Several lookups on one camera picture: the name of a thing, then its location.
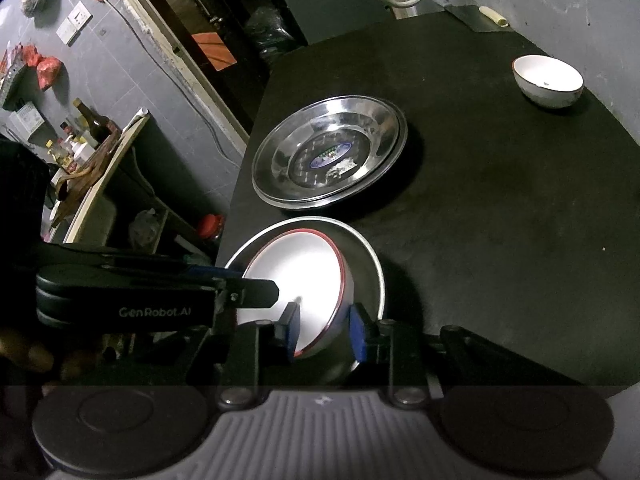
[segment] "black table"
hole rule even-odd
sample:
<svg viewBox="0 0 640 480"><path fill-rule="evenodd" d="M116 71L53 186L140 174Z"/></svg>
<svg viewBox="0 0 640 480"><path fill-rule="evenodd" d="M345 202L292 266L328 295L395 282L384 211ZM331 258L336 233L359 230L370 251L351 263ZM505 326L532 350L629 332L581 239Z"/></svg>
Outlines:
<svg viewBox="0 0 640 480"><path fill-rule="evenodd" d="M329 96L390 99L410 125L398 163L365 192L306 213L367 237L389 317L428 333L462 325L589 384L640 381L640 148L589 91L558 112L526 100L511 61L536 53L519 34L472 32L442 12L285 56L260 105L218 264L293 215L251 183L254 153L277 123Z"/></svg>

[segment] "red bottle cap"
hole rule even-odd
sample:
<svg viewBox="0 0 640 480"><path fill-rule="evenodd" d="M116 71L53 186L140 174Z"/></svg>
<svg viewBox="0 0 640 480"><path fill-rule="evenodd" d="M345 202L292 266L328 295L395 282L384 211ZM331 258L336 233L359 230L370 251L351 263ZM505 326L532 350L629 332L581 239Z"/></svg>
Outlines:
<svg viewBox="0 0 640 480"><path fill-rule="evenodd" d="M203 240L208 240L222 231L222 226L224 225L224 223L225 218L222 215L204 215L198 223L196 231L198 232L198 236L200 238L202 238Z"/></svg>

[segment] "label sticker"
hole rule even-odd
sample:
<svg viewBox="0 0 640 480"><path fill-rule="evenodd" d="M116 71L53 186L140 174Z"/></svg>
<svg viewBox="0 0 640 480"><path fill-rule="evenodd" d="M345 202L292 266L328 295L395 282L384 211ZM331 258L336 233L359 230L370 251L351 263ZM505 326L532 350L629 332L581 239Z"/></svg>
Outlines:
<svg viewBox="0 0 640 480"><path fill-rule="evenodd" d="M324 152L320 153L320 155L316 156L314 160L311 161L309 167L312 170L317 170L318 168L324 168L325 166L335 162L342 156L344 156L353 146L352 142L341 142L340 144L336 144L330 148L324 150Z"/></svg>

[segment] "bottle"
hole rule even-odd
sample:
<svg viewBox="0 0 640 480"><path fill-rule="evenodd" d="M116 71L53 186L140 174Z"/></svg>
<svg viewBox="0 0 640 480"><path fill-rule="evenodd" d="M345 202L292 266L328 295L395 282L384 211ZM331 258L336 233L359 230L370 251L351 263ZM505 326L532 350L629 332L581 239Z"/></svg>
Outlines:
<svg viewBox="0 0 640 480"><path fill-rule="evenodd" d="M109 130L109 123L111 122L109 118L94 113L78 98L74 99L73 104L89 123L89 133L95 141L98 144L104 142L111 133Z"/></svg>
<svg viewBox="0 0 640 480"><path fill-rule="evenodd" d="M84 115L78 112L77 116L67 116L65 123L70 125L80 142L88 142L93 149L98 147L98 143L95 142L94 138L89 134L89 123L84 118Z"/></svg>
<svg viewBox="0 0 640 480"><path fill-rule="evenodd" d="M78 169L78 163L74 160L74 150L72 149L71 144L62 139L58 139L56 143L65 153L62 167L65 168L67 173L73 173Z"/></svg>
<svg viewBox="0 0 640 480"><path fill-rule="evenodd" d="M73 126L71 126L71 124L67 123L66 121L62 121L60 123L60 128L62 128L62 131L66 134L66 142L69 141L69 137L72 137L74 140L76 140L76 131L74 130Z"/></svg>
<svg viewBox="0 0 640 480"><path fill-rule="evenodd" d="M79 140L74 140L73 136L68 136L66 138L66 142L69 142L71 144L72 150L74 152L74 160L81 166L89 160L89 157L92 156L93 153L95 153L95 150L88 142L80 142Z"/></svg>
<svg viewBox="0 0 640 480"><path fill-rule="evenodd" d="M54 144L53 140L49 139L47 141L47 148L49 149L47 153L49 153L49 155L53 157L53 160L56 161L56 164L67 173L73 173L78 168L78 164L58 143Z"/></svg>

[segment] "stainless steel tray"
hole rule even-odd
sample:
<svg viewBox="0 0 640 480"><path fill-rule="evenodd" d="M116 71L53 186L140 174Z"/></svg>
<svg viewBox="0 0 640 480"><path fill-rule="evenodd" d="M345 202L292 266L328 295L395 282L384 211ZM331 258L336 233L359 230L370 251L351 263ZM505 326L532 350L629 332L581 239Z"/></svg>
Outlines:
<svg viewBox="0 0 640 480"><path fill-rule="evenodd" d="M395 105L364 96L326 99L264 139L252 164L254 189L281 208L327 205L382 176L405 140L406 120Z"/></svg>

